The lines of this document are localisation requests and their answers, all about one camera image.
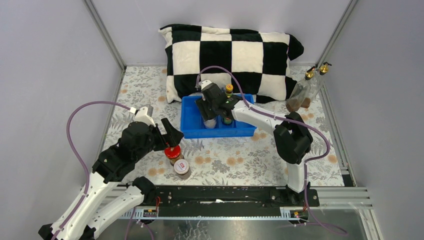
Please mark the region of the white lid sauce jar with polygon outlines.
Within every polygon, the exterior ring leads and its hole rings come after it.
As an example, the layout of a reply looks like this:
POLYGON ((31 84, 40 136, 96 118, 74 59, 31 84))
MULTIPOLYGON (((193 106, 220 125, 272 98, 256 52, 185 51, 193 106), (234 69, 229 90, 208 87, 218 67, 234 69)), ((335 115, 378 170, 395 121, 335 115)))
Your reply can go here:
POLYGON ((189 166, 189 163, 187 160, 185 159, 179 159, 177 160, 174 165, 174 172, 176 173, 176 175, 183 180, 186 180, 190 177, 191 175, 191 168, 189 166))

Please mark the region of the black cap shaker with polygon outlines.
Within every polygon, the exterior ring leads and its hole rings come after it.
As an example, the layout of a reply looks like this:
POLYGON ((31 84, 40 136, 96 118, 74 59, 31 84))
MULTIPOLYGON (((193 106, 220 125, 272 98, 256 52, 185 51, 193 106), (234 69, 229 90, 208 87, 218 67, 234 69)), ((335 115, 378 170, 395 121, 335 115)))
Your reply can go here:
POLYGON ((214 117, 212 119, 204 120, 203 125, 206 129, 214 129, 217 126, 217 117, 214 117))

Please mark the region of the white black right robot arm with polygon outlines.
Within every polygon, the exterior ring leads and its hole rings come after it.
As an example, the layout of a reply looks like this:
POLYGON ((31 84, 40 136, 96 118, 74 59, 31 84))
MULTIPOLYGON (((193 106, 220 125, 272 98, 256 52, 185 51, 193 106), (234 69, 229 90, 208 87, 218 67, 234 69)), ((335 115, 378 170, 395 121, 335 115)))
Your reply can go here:
POLYGON ((287 201, 293 206, 306 199, 304 183, 304 156, 310 151, 313 137, 301 120, 292 112, 281 116, 258 107, 238 95, 228 97, 217 84, 204 80, 199 84, 202 94, 196 105, 204 120, 215 117, 229 118, 261 128, 273 136, 278 155, 287 164, 287 201))

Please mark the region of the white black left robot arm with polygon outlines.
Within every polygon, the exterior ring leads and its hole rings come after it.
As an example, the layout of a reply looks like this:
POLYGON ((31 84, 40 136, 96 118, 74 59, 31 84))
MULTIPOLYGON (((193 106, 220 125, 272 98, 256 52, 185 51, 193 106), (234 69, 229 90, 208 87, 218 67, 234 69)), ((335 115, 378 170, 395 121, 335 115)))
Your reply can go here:
POLYGON ((89 174, 80 196, 60 219, 43 225, 38 233, 44 240, 77 240, 90 217, 106 195, 131 172, 135 164, 152 151, 177 146, 184 134, 174 128, 167 118, 161 119, 166 133, 156 124, 131 122, 122 131, 118 142, 101 152, 89 174))

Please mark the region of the blue plastic divided bin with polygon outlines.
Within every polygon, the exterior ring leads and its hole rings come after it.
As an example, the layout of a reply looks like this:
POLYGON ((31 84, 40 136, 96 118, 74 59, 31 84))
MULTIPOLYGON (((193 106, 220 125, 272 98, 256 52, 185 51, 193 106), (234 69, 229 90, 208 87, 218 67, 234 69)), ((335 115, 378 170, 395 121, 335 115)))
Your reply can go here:
POLYGON ((223 124, 222 118, 216 118, 215 128, 206 128, 196 100, 201 96, 185 96, 182 98, 180 129, 185 139, 252 137, 256 127, 240 121, 233 121, 230 125, 223 124))

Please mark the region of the yellow cap sauce bottle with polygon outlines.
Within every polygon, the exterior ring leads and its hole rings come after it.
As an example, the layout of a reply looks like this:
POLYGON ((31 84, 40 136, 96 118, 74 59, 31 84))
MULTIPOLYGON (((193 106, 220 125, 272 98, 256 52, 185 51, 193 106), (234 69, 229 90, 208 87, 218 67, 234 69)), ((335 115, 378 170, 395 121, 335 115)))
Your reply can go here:
POLYGON ((230 126, 233 123, 233 118, 231 116, 226 116, 221 119, 222 123, 226 126, 230 126))
POLYGON ((225 95, 226 95, 226 97, 227 97, 227 98, 230 98, 230 97, 233 95, 234 87, 233 87, 233 85, 232 85, 232 84, 227 84, 227 85, 225 86, 224 90, 225 90, 225 95))

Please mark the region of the red lid sauce jar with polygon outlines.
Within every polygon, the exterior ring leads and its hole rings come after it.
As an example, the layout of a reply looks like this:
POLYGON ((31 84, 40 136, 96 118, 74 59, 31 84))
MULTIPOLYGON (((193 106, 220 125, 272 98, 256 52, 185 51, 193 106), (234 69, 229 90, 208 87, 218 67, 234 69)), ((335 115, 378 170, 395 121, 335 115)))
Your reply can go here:
POLYGON ((166 148, 164 150, 164 154, 169 159, 169 162, 172 166, 174 166, 176 161, 185 158, 179 145, 166 148))

